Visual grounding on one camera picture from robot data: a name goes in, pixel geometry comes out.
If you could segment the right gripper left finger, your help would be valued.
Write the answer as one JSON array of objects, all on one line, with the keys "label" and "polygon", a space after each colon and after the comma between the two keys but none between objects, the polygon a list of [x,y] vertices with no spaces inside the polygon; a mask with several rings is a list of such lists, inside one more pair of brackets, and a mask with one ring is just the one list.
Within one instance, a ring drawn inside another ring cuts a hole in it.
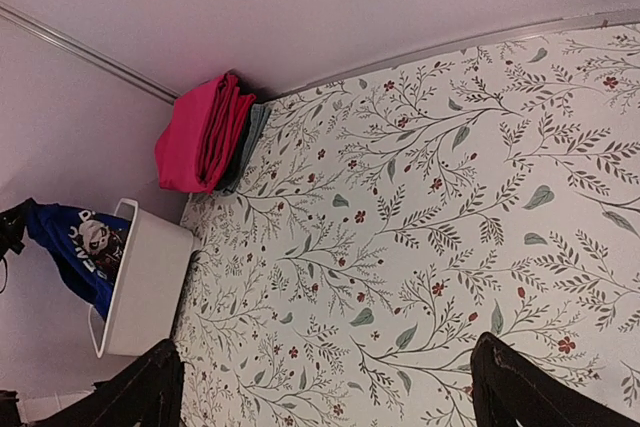
[{"label": "right gripper left finger", "polygon": [[164,339],[92,394],[44,419],[44,426],[179,426],[184,364]]}]

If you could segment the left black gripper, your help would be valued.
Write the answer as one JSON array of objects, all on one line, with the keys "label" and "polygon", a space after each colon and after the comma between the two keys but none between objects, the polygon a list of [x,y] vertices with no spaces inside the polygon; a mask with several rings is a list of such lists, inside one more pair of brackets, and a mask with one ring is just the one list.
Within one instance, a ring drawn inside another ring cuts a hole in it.
[{"label": "left black gripper", "polygon": [[11,251],[19,255],[24,249],[25,214],[23,206],[1,213],[1,256]]}]

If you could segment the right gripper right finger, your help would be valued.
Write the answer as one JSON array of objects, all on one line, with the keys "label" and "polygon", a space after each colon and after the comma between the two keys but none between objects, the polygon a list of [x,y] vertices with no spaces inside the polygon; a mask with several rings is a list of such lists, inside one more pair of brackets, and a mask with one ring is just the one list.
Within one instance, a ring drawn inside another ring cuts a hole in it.
[{"label": "right gripper right finger", "polygon": [[490,332],[471,354],[478,426],[637,426],[639,423],[554,380]]}]

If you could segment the blue t-shirt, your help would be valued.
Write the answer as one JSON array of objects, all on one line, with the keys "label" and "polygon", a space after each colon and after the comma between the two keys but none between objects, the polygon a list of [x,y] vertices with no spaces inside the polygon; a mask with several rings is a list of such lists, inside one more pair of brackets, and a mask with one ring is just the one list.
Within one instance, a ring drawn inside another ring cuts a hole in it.
[{"label": "blue t-shirt", "polygon": [[106,318],[131,222],[33,200],[25,220],[29,238],[49,253],[66,287]]}]

